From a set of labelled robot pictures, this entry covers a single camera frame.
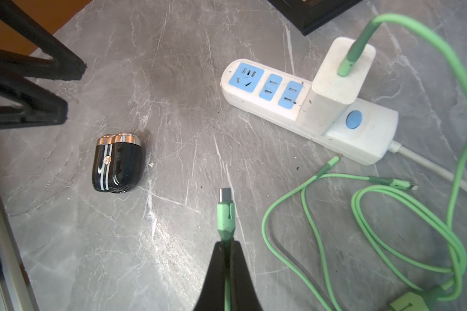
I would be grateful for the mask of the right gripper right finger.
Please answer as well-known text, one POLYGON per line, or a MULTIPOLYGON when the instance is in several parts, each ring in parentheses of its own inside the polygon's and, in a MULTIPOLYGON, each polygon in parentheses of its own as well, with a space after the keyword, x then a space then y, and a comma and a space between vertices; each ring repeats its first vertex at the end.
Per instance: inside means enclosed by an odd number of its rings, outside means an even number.
POLYGON ((230 299, 231 310, 263 310, 238 241, 233 241, 230 249, 230 299))

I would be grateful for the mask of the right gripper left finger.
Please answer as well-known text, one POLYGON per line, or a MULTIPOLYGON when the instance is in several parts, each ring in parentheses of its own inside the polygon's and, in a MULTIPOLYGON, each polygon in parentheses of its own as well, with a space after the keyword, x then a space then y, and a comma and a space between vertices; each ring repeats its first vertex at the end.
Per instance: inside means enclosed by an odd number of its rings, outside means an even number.
POLYGON ((224 246, 216 242, 194 311, 224 310, 225 275, 224 246))

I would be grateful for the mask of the white USB charger adapter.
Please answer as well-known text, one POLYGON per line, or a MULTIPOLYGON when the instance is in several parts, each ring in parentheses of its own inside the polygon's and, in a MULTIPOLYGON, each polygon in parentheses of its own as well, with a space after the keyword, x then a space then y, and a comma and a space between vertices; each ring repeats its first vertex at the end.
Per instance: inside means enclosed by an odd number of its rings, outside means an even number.
POLYGON ((339 37, 334 40, 323 60, 304 103, 296 124, 312 136, 323 135, 331 125, 353 104, 370 71, 376 48, 370 44, 346 76, 338 74, 342 62, 355 41, 339 37))

